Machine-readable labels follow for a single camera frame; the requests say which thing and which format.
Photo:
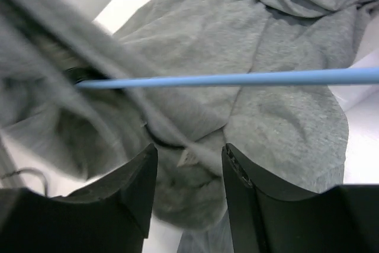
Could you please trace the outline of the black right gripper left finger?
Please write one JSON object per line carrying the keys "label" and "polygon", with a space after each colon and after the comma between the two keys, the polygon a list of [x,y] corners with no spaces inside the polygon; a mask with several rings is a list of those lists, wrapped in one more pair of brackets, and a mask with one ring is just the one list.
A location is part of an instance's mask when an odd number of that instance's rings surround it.
{"label": "black right gripper left finger", "polygon": [[66,197],[1,190],[2,252],[141,252],[149,235],[158,152],[128,163]]}

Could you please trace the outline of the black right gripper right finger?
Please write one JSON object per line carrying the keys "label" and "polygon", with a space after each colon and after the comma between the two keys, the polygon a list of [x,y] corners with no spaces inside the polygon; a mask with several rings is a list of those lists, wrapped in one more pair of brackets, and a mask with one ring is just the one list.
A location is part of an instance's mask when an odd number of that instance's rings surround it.
{"label": "black right gripper right finger", "polygon": [[228,143],[223,177],[235,252],[377,252],[378,186],[317,194],[252,162]]}

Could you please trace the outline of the grey t shirt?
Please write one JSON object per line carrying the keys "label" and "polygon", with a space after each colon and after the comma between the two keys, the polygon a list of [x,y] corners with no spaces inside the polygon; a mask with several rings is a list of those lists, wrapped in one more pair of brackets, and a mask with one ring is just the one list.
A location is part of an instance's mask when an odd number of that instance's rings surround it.
{"label": "grey t shirt", "polygon": [[82,180],[148,144],[153,212],[180,252],[230,252],[221,149],[320,193],[341,184],[348,121],[329,87],[81,89],[78,79],[345,69],[378,0],[151,0],[111,36],[63,0],[1,0],[1,135]]}

